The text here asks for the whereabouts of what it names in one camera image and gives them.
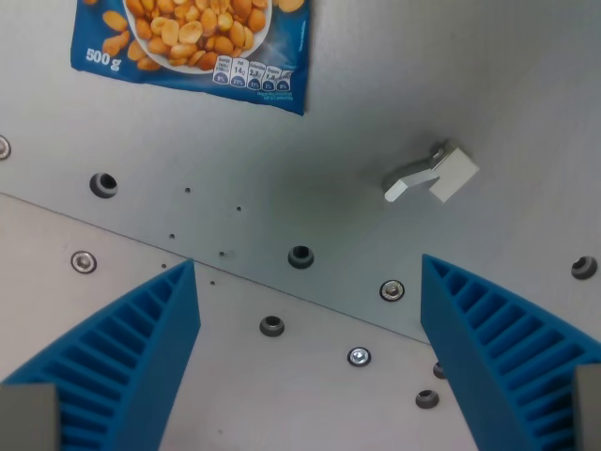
screw hole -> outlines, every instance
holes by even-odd
[[[439,401],[439,394],[433,390],[423,390],[415,397],[415,403],[421,409],[434,409]]]
[[[280,322],[282,322],[282,321],[278,317],[266,317],[265,322],[267,323],[268,326],[275,327],[275,326],[280,325]]]
[[[117,192],[117,183],[110,174],[94,174],[90,179],[90,190],[101,199],[110,199]]]
[[[582,268],[584,265],[586,265],[586,257],[581,257],[578,259],[578,261],[576,261],[573,265],[572,268],[575,270],[579,270],[580,268]]]
[[[307,246],[295,246],[288,252],[288,263],[297,270],[306,270],[314,262],[313,251]]]

small hole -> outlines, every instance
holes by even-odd
[[[578,259],[576,263],[572,265],[572,268],[575,270],[579,270],[586,264],[586,257],[581,257]]]
[[[108,174],[102,174],[100,176],[100,185],[102,185],[107,190],[113,190],[114,188],[116,188],[116,180],[113,178],[113,176],[110,176]]]
[[[110,174],[94,174],[90,179],[90,190],[101,199],[110,199],[116,194],[116,180]]]
[[[268,326],[275,327],[280,325],[280,319],[278,317],[266,317],[265,322]]]
[[[88,268],[90,268],[92,266],[92,262],[90,261],[90,259],[88,257],[76,257],[75,263],[77,264],[77,266],[79,266],[80,268],[82,268],[84,270],[87,270]]]
[[[309,248],[307,246],[297,246],[293,249],[292,255],[296,258],[307,258],[309,256]]]

nutrition info icons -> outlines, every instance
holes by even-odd
[[[221,55],[217,58],[213,82],[219,85],[245,87],[255,91],[289,91],[292,70]]]

bowl of peanuts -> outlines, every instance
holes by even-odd
[[[270,29],[271,1],[123,0],[123,3],[131,30],[149,58],[169,70],[203,74],[213,72],[219,55],[246,58],[261,45]]]

blue ribbed plastic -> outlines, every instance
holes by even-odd
[[[601,362],[601,344],[431,256],[423,260],[422,325],[480,450],[574,449],[574,370]]]
[[[56,384],[63,451],[153,451],[199,328],[187,261],[92,315],[4,383]]]

